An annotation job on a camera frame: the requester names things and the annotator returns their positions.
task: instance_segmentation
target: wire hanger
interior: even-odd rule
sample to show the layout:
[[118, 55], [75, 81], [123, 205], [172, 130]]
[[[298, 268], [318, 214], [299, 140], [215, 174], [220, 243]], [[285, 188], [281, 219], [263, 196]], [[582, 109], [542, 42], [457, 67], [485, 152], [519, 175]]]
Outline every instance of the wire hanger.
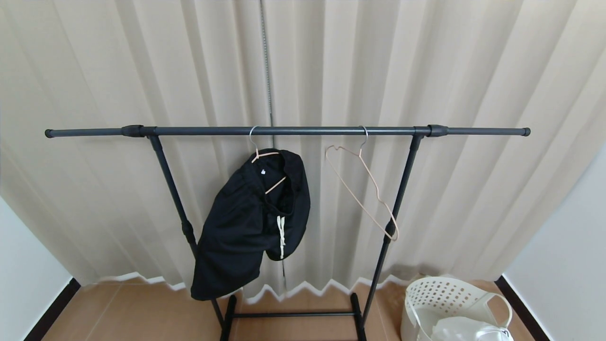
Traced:
[[[351, 196], [356, 200], [356, 202], [358, 203], [358, 205], [360, 205], [360, 207], [364, 210], [364, 212], [366, 212], [366, 214], [373, 220], [373, 222], [376, 224], [376, 226], [378, 226], [379, 229], [381, 229], [386, 236], [388, 236], [391, 240], [395, 241], [400, 236], [400, 230], [398, 229], [398, 223], [396, 222], [396, 219], [393, 216], [393, 213], [391, 213], [391, 209], [389, 208], [389, 205], [387, 205], [387, 203], [385, 203], [383, 201], [383, 199], [381, 199], [381, 197], [379, 196], [379, 185], [377, 185], [377, 182], [376, 182], [375, 178], [373, 177], [372, 173], [370, 172], [370, 169], [368, 169], [368, 166], [366, 166], [366, 162], [364, 162], [364, 159], [362, 158], [362, 147], [364, 146], [364, 144], [366, 143], [366, 141], [368, 141], [368, 130], [366, 129], [365, 126], [361, 126], [361, 127], [364, 128], [364, 132], [366, 133], [366, 139], [360, 145], [360, 150], [359, 150], [358, 153], [354, 153], [354, 152], [350, 151], [349, 149], [347, 149], [347, 148], [345, 148], [343, 146], [335, 147], [335, 145], [333, 144], [332, 146], [329, 146], [328, 148], [326, 148], [326, 151], [324, 152], [324, 158], [328, 161], [328, 164], [330, 165], [330, 167], [333, 169], [333, 171], [335, 172], [335, 174], [339, 177], [339, 180], [341, 181], [341, 183], [343, 184], [343, 186], [345, 186], [345, 188], [347, 188], [347, 190], [349, 191], [349, 194], [351, 194]], [[373, 181], [373, 184], [374, 184], [375, 190], [376, 190], [377, 200], [385, 206], [385, 208], [389, 212], [389, 215], [391, 216], [391, 220], [393, 221], [394, 226], [396, 227], [396, 230], [394, 231], [393, 235], [390, 235], [389, 233], [387, 233], [387, 231], [385, 230], [385, 228], [381, 224], [379, 224], [378, 221], [376, 221], [376, 219], [368, 212], [368, 210], [366, 210], [366, 208], [364, 207], [364, 205], [360, 202], [360, 200], [358, 200], [358, 198], [351, 191], [351, 189], [349, 188], [349, 186], [347, 186], [347, 184], [345, 183], [345, 180], [343, 180], [343, 178], [341, 177], [341, 175], [339, 174], [339, 172], [337, 172], [335, 166], [333, 165], [333, 163], [330, 161], [330, 158], [328, 157], [328, 150], [331, 149], [331, 148], [334, 149], [335, 151], [338, 151], [339, 149], [343, 149], [344, 151], [346, 151], [346, 152], [348, 152], [348, 153], [350, 153], [352, 155], [356, 155], [358, 157], [358, 159], [360, 159], [360, 161], [364, 165], [364, 169], [366, 169], [366, 173], [368, 173], [368, 176]]]
[[[280, 154], [280, 153], [278, 153], [278, 152], [269, 152], [269, 153], [259, 154], [259, 147], [257, 147], [257, 144], [256, 144], [256, 143], [253, 141], [253, 130], [254, 130], [255, 128], [257, 128], [257, 127], [258, 127], [258, 126], [254, 126], [254, 127], [252, 127], [252, 128], [250, 129], [250, 133], [248, 133], [248, 139], [250, 140], [250, 142], [251, 142], [252, 144], [254, 144], [254, 145], [255, 145], [255, 153], [256, 153], [255, 158], [254, 158], [254, 159], [253, 159], [253, 161], [251, 161], [250, 163], [255, 163], [255, 161], [257, 161], [259, 158], [266, 157], [266, 156], [268, 156], [268, 155], [279, 155], [279, 154]], [[275, 185], [273, 185], [273, 186], [272, 186], [270, 189], [268, 189], [268, 190], [265, 192], [265, 194], [268, 194], [269, 192], [273, 191], [273, 189], [274, 189], [274, 188], [276, 188], [276, 187], [277, 187], [279, 184], [281, 184], [281, 183], [282, 183], [284, 180], [286, 180], [286, 177], [282, 178], [282, 179], [281, 179], [280, 181], [278, 181], [278, 182], [277, 182]]]

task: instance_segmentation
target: hanging garment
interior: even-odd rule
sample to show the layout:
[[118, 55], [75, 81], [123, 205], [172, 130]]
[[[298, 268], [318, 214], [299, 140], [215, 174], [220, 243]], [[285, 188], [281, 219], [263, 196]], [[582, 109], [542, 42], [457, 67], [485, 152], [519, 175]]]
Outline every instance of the hanging garment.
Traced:
[[287, 150], [260, 151], [269, 152], [277, 154], [254, 163], [251, 155], [217, 194], [198, 241], [194, 299], [239, 289], [259, 277], [263, 252], [282, 260], [301, 242], [310, 210], [303, 161]]

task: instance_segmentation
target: white bag in basket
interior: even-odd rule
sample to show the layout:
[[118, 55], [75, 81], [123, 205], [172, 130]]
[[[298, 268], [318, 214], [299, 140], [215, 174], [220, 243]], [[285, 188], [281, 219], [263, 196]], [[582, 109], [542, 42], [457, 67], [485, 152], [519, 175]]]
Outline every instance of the white bag in basket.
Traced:
[[[509, 310], [508, 318], [502, 323], [496, 321], [488, 307], [488, 301], [494, 297], [502, 299]], [[448, 277], [425, 277], [411, 283], [406, 289], [404, 308], [402, 341], [441, 341], [433, 340], [430, 335], [438, 321], [449, 317], [462, 316], [507, 328], [513, 315], [505, 297]]]
[[463, 316], [447, 317], [433, 327], [432, 341], [513, 341], [507, 328]]

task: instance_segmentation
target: dark brown baseboard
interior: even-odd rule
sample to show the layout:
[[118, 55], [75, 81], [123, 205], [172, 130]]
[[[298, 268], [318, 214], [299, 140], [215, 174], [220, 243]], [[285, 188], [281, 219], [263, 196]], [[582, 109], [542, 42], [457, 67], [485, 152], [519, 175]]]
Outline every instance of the dark brown baseboard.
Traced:
[[509, 304], [513, 310], [516, 311], [520, 317], [520, 320], [522, 320], [522, 323], [524, 323], [526, 329], [528, 329], [534, 339], [537, 341], [550, 341], [545, 334], [545, 331], [543, 331], [539, 323], [534, 319], [534, 316], [530, 314], [528, 308], [526, 308], [516, 292], [511, 288], [509, 283], [507, 283], [506, 279], [501, 276], [494, 282], [503, 293], [503, 296], [505, 296], [505, 298], [509, 301]]
[[80, 289], [80, 283], [75, 279], [72, 279], [68, 283], [63, 291], [57, 296], [53, 304], [48, 307], [44, 315], [38, 320], [34, 328], [27, 334], [24, 341], [40, 341], [46, 335], [46, 332], [53, 325], [57, 317], [61, 314], [63, 309], [70, 303], [70, 300], [76, 292]]

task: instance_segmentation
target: pleated curtain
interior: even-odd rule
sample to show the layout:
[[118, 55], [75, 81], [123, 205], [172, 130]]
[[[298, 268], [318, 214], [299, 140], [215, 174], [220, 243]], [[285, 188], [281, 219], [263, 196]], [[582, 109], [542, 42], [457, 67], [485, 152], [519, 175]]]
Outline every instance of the pleated curtain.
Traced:
[[[189, 285], [194, 260], [145, 138], [49, 140], [45, 129], [530, 127], [422, 140], [382, 280], [495, 279], [606, 139], [601, 0], [2, 0], [0, 46], [0, 194], [82, 284], [138, 272]], [[370, 279], [384, 235], [324, 160], [327, 146], [364, 138], [253, 138], [302, 157], [311, 213], [297, 251], [264, 259], [245, 294]], [[248, 137], [161, 140], [198, 237], [254, 149]], [[364, 145], [390, 205], [409, 143]], [[331, 156], [387, 223], [356, 158]]]

